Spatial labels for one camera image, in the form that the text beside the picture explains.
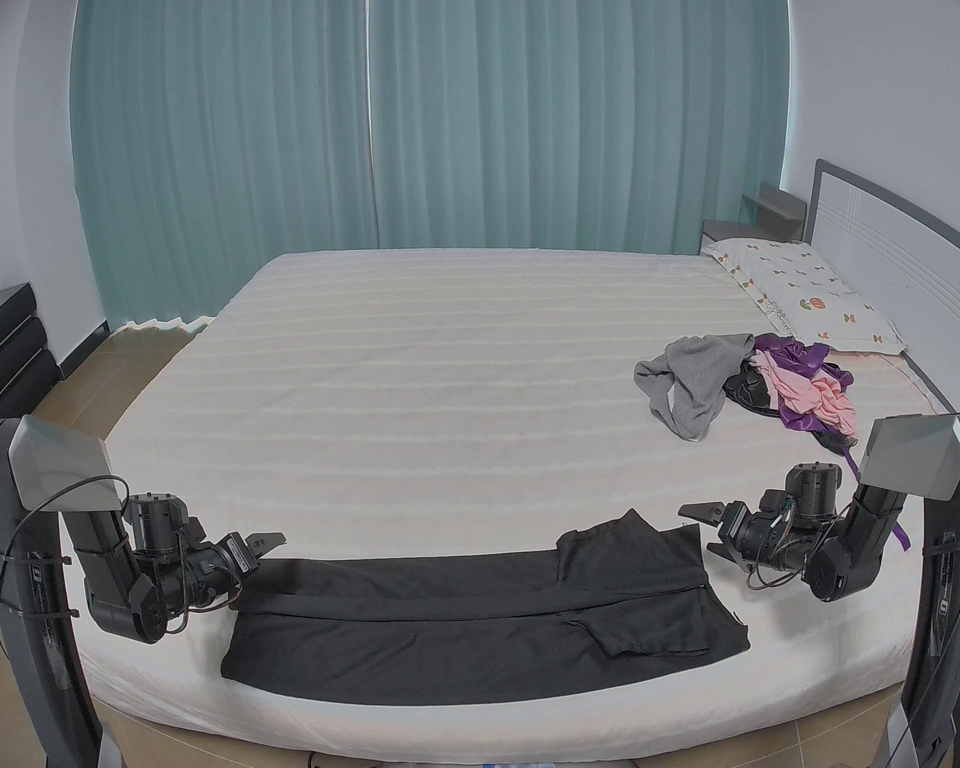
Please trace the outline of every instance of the gray cloth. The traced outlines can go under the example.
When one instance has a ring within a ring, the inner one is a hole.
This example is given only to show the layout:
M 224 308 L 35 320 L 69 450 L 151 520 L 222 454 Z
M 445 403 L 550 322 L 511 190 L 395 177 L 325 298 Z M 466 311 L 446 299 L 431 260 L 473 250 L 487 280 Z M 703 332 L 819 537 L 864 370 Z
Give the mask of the gray cloth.
M 655 360 L 637 363 L 634 381 L 671 432 L 700 440 L 723 408 L 723 383 L 753 351 L 752 333 L 683 336 Z

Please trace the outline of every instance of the mattress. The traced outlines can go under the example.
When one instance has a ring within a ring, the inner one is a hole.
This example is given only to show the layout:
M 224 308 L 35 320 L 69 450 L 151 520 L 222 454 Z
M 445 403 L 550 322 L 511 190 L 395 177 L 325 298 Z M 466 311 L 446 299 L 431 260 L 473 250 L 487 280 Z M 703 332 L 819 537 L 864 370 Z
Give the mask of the mattress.
M 272 556 L 370 558 L 547 549 L 636 509 L 782 488 L 835 460 L 728 402 L 685 443 L 650 412 L 634 364 L 683 335 L 770 330 L 712 259 L 600 252 L 285 255 L 144 390 L 108 439 L 134 491 L 180 496 L 216 540 L 282 531 Z M 860 456 L 873 419 L 932 407 L 898 358 L 845 354 Z M 840 498 L 855 481 L 845 471 Z M 234 615 L 195 615 L 147 647 L 76 623 L 93 694 L 133 715 L 295 749 L 384 760 L 641 757 L 774 725 L 893 684 L 908 663 L 922 508 L 900 517 L 874 585 L 835 604 L 806 585 L 751 592 L 705 552 L 751 650 L 572 696 L 451 707 L 288 698 L 219 674 Z M 704 542 L 713 532 L 703 532 Z M 81 574 L 69 568 L 73 605 Z

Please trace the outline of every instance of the white wall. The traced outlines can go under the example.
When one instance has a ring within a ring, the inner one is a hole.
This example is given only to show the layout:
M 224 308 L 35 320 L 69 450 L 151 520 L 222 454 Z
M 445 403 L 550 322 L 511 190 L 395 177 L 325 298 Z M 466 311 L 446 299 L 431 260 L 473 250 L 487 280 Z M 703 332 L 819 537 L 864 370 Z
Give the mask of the white wall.
M 960 0 L 790 0 L 781 186 L 824 157 L 960 228 Z
M 77 0 L 0 0 L 0 287 L 30 280 L 57 362 L 104 321 L 70 146 Z

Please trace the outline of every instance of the pillow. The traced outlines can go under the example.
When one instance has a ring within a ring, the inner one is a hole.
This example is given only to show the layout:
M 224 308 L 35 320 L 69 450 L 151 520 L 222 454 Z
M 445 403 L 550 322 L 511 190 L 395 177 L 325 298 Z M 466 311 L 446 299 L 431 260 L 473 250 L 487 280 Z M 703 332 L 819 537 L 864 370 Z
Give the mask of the pillow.
M 842 352 L 900 354 L 893 325 L 852 291 L 806 243 L 733 238 L 705 246 L 778 333 Z

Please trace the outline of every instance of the floor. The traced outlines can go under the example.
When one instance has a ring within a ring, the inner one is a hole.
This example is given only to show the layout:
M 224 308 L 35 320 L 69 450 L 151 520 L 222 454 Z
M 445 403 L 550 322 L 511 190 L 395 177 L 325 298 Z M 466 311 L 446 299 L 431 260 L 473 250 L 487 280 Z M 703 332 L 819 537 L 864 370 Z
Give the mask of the floor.
M 107 339 L 37 407 L 37 416 L 105 438 L 140 391 L 191 340 L 183 330 L 123 330 Z M 667 755 L 636 761 L 637 768 L 865 768 L 895 687 L 783 723 Z M 302 768 L 307 753 L 147 723 L 98 705 L 129 768 Z M 0 768 L 39 768 L 42 751 L 0 657 Z M 323 768 L 366 768 L 364 760 L 320 756 Z M 952 765 L 952 757 L 944 768 Z

